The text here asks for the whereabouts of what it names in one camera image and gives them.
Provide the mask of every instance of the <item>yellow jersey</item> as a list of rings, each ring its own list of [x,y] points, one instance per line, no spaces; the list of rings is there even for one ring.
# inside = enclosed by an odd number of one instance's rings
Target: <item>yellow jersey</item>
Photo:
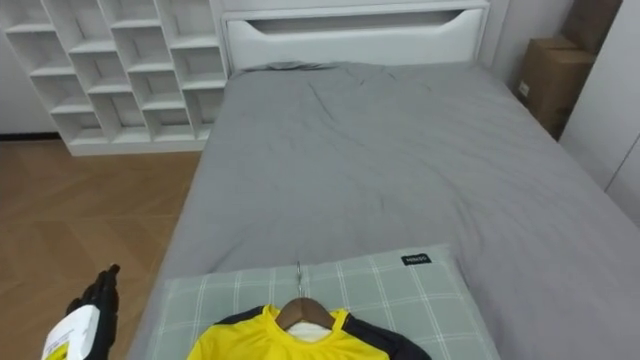
[[[265,305],[212,325],[188,360],[431,360],[404,336],[356,319],[344,309],[331,312],[333,328],[316,342],[299,340],[282,330],[275,321],[279,312]]]

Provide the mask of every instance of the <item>wooden floor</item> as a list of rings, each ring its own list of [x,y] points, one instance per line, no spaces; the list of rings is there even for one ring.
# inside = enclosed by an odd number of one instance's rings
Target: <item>wooden floor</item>
[[[39,359],[69,301],[111,263],[122,359],[199,153],[73,158],[59,141],[0,143],[0,349]]]

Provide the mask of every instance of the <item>cardboard box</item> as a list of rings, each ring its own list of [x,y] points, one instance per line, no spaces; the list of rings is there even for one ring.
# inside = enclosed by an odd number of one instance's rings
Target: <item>cardboard box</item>
[[[562,35],[592,54],[604,43],[622,0],[575,0]]]
[[[569,119],[595,56],[567,39],[529,43],[516,96],[554,138]]]

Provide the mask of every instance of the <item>headboard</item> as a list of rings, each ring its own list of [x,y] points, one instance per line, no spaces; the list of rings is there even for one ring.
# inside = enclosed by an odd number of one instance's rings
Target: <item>headboard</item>
[[[486,0],[228,12],[231,71],[271,62],[413,65],[473,61]]]

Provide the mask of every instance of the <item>white bookshelf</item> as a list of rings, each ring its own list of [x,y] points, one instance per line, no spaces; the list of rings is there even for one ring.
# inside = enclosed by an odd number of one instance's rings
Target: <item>white bookshelf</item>
[[[0,0],[73,155],[200,150],[227,81],[209,0]]]

